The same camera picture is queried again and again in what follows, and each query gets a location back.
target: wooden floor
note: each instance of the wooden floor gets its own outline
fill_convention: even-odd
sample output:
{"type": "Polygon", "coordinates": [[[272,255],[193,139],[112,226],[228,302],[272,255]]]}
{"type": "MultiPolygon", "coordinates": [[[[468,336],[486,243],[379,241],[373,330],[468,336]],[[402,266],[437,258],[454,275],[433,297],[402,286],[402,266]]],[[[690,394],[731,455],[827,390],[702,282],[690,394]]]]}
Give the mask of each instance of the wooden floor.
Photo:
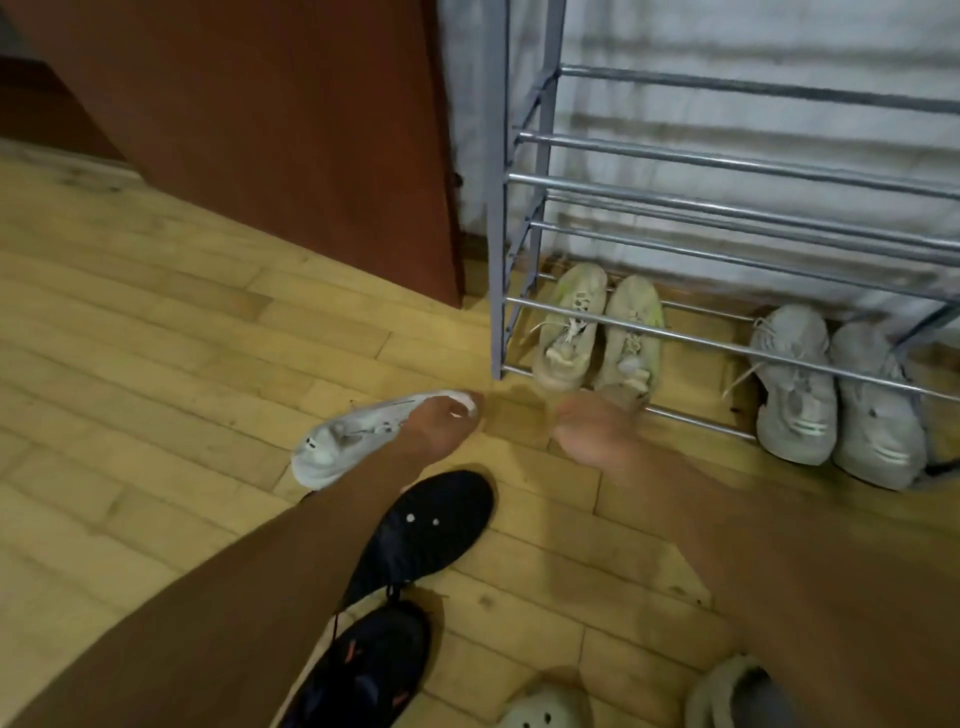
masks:
{"type": "MultiPolygon", "coordinates": [[[[456,311],[142,182],[0,158],[0,722],[157,590],[297,502],[288,458],[308,428],[461,386],[489,392],[490,411],[442,465],[489,473],[498,508],[421,584],[443,637],[402,724],[491,724],[547,671],[582,682],[594,728],[679,725],[684,694],[737,637],[659,524],[550,444],[532,382],[491,381],[485,275],[468,264],[456,311]]],[[[669,345],[658,402],[742,419],[720,398],[736,367],[669,345]]],[[[689,425],[641,428],[734,487],[822,502],[857,538],[960,572],[956,488],[890,494],[689,425]]]]}

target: shoe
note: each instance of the shoe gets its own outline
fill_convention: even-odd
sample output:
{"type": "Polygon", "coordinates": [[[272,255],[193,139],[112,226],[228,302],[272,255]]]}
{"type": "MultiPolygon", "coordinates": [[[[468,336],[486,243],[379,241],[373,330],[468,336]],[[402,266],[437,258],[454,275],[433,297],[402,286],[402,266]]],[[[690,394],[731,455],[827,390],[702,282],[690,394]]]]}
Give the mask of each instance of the shoe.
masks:
{"type": "MultiPolygon", "coordinates": [[[[600,315],[607,305],[607,274],[594,263],[577,263],[557,281],[548,303],[600,315]]],[[[580,389],[590,365],[597,325],[560,313],[548,313],[535,328],[540,343],[534,379],[551,392],[580,389]]]]}
{"type": "MultiPolygon", "coordinates": [[[[827,364],[827,324],[805,305],[778,308],[756,322],[750,346],[761,352],[827,364]]],[[[767,401],[756,415],[756,437],[779,458],[821,465],[837,439],[837,399],[833,377],[788,364],[751,357],[753,366],[733,386],[756,372],[767,401]]]]}
{"type": "MultiPolygon", "coordinates": [[[[663,306],[649,280],[630,276],[616,286],[607,315],[649,327],[663,328],[663,306]]],[[[593,389],[632,408],[649,397],[660,378],[660,339],[621,327],[606,327],[607,348],[593,389]]]]}
{"type": "Polygon", "coordinates": [[[750,655],[734,655],[704,675],[684,706],[684,728],[801,725],[790,698],[750,655]]]}
{"type": "Polygon", "coordinates": [[[430,620],[395,601],[356,621],[310,670],[280,728],[387,728],[410,704],[426,672],[430,620]]]}
{"type": "MultiPolygon", "coordinates": [[[[879,328],[862,322],[841,327],[830,343],[830,360],[864,375],[907,381],[893,347],[879,328]]],[[[893,491],[909,488],[926,467],[926,436],[913,398],[855,379],[839,379],[838,468],[893,491]]]]}
{"type": "Polygon", "coordinates": [[[367,542],[341,611],[383,587],[446,569],[480,538],[493,504],[491,484],[470,471],[440,473],[408,488],[367,542]]]}
{"type": "Polygon", "coordinates": [[[477,412],[469,395],[441,389],[384,401],[328,420],[310,430],[294,449],[290,465],[297,482],[314,491],[335,483],[371,452],[393,440],[410,413],[431,397],[450,397],[466,407],[471,417],[477,412]]]}
{"type": "Polygon", "coordinates": [[[582,692],[543,684],[510,703],[497,728],[585,728],[582,692]]]}

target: shoe rack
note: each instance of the shoe rack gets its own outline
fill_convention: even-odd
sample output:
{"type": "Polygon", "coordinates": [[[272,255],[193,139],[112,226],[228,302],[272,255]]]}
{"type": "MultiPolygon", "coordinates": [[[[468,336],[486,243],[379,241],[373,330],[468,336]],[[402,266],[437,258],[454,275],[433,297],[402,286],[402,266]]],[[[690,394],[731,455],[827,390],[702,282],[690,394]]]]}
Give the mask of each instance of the shoe rack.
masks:
{"type": "MultiPolygon", "coordinates": [[[[895,284],[881,284],[866,278],[855,278],[839,272],[805,270],[792,263],[751,259],[742,255],[697,250],[647,237],[632,237],[595,229],[571,228],[551,222],[551,203],[625,212],[648,218],[670,220],[721,231],[738,231],[764,235],[781,240],[792,240],[844,251],[870,255],[885,255],[902,260],[923,261],[941,266],[960,268],[960,240],[933,237],[915,232],[856,225],[817,216],[780,214],[761,208],[730,206],[705,200],[665,195],[642,189],[582,182],[549,174],[550,151],[560,146],[588,152],[620,155],[629,158],[658,159],[684,164],[750,172],[775,177],[812,180],[824,184],[849,185],[886,190],[903,195],[915,195],[960,200],[960,186],[941,182],[923,182],[897,177],[867,174],[848,169],[834,169],[763,159],[728,157],[691,152],[669,147],[624,143],[598,138],[586,138],[554,129],[557,87],[560,83],[588,84],[592,80],[616,81],[624,84],[666,85],[700,88],[713,91],[753,94],[788,99],[802,99],[814,104],[848,104],[885,109],[910,109],[925,113],[958,114],[960,101],[918,98],[883,93],[845,91],[800,85],[766,84],[723,78],[687,76],[623,68],[601,68],[571,65],[561,62],[564,37],[565,0],[548,0],[543,47],[543,68],[520,108],[511,115],[508,79],[510,77],[510,2],[485,0],[484,56],[485,56],[485,128],[486,128],[486,201],[487,238],[490,262],[491,304],[491,360],[492,376],[503,377],[506,372],[531,376],[529,369],[506,362],[505,353],[522,308],[568,314],[598,324],[629,328],[667,340],[685,342],[691,346],[711,347],[733,354],[750,355],[758,359],[790,364],[833,376],[857,379],[882,387],[900,390],[913,397],[932,397],[960,403],[960,393],[928,389],[913,382],[896,381],[863,375],[829,365],[801,361],[788,356],[759,352],[746,346],[711,341],[666,328],[619,321],[609,316],[575,312],[535,300],[533,293],[540,279],[554,277],[540,270],[540,239],[544,231],[579,236],[640,249],[666,251],[689,255],[704,260],[733,263],[766,271],[778,271],[812,279],[846,283],[865,289],[902,294],[917,299],[935,301],[939,308],[919,322],[896,343],[895,352],[903,357],[913,346],[929,339],[930,333],[960,316],[960,295],[942,290],[919,289],[895,284]],[[538,123],[533,120],[539,110],[538,123]],[[513,168],[512,161],[521,144],[536,145],[534,174],[523,174],[513,168]],[[532,186],[534,194],[517,230],[507,230],[507,194],[512,185],[532,186]],[[520,257],[529,261],[519,295],[506,293],[514,265],[520,257]]],[[[666,308],[695,310],[698,313],[743,320],[748,317],[730,312],[712,310],[686,303],[663,301],[666,308]]],[[[726,432],[734,437],[754,440],[751,432],[720,425],[690,414],[662,407],[649,411],[663,417],[691,425],[726,432]]],[[[960,469],[960,460],[936,463],[930,458],[927,477],[952,473],[960,469]]]]}

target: black sneaker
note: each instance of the black sneaker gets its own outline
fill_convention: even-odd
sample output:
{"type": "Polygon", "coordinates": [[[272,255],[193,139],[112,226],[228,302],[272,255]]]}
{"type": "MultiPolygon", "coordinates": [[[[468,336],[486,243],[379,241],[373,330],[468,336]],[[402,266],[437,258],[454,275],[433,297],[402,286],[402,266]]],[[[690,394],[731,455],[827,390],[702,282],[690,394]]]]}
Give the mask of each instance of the black sneaker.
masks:
{"type": "Polygon", "coordinates": [[[411,487],[373,532],[341,610],[383,587],[446,569],[480,538],[493,502],[490,483],[471,471],[441,473],[411,487]]]}
{"type": "Polygon", "coordinates": [[[280,728],[387,728],[420,686],[430,621],[410,601],[392,601],[336,638],[310,670],[280,728]]]}

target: white wall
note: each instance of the white wall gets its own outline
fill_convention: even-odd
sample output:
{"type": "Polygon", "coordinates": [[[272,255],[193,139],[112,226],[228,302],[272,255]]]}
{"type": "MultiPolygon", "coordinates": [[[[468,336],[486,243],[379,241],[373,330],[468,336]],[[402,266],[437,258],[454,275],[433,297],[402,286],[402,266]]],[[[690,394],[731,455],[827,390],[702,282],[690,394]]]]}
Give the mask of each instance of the white wall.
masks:
{"type": "MultiPolygon", "coordinates": [[[[483,0],[442,0],[441,21],[462,226],[484,232],[483,0]]],[[[544,0],[512,3],[515,105],[541,67],[544,0]]],[[[779,83],[960,99],[960,3],[955,0],[568,0],[563,59],[779,83]]],[[[558,132],[732,155],[850,167],[960,184],[960,118],[770,99],[695,89],[564,79],[558,132]]],[[[532,171],[533,150],[521,168],[532,171]]],[[[960,237],[960,203],[676,163],[555,149],[551,174],[626,184],[744,206],[894,225],[960,237]]],[[[512,193],[515,216],[528,190],[512,193]]],[[[551,204],[548,217],[580,225],[825,263],[903,283],[960,290],[960,271],[889,258],[711,233],[679,224],[551,204]]],[[[673,254],[544,234],[554,250],[667,273],[741,293],[777,290],[827,303],[881,307],[892,328],[934,304],[673,254]]]]}

